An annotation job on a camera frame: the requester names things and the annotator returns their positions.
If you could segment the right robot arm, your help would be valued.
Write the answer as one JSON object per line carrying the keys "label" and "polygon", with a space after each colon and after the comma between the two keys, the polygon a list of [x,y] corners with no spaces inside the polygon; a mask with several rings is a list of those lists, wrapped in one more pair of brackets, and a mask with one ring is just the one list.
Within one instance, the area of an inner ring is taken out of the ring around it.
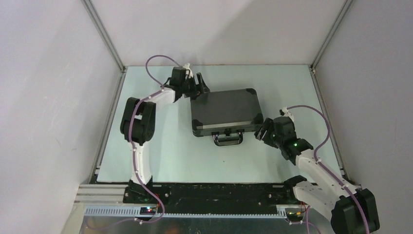
{"label": "right robot arm", "polygon": [[290,117],[267,118],[254,135],[279,149],[286,160],[316,183],[313,185],[300,175],[286,180],[283,191],[286,202],[307,204],[330,221],[336,234],[371,234],[380,229],[374,194],[358,188],[324,164],[314,154],[314,147],[297,137]]}

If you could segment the black poker case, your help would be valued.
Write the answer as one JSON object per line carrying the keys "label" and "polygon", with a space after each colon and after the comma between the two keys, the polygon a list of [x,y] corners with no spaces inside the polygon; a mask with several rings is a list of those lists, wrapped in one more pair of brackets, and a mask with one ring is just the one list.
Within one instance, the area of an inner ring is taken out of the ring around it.
{"label": "black poker case", "polygon": [[239,145],[243,134],[263,124],[255,89],[217,91],[190,99],[191,126],[195,137],[213,137],[216,146]]}

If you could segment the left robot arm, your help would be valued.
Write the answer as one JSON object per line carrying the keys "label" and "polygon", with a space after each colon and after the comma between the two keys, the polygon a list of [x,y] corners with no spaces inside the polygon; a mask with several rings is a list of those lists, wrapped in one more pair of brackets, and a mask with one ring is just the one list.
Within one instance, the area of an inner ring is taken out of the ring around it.
{"label": "left robot arm", "polygon": [[201,73],[194,74],[189,64],[173,67],[171,76],[159,90],[147,97],[127,100],[120,124],[120,132],[131,146],[132,173],[128,183],[131,195],[142,203],[152,201],[154,190],[149,164],[149,141],[155,132],[156,112],[181,97],[196,98],[210,92]]}

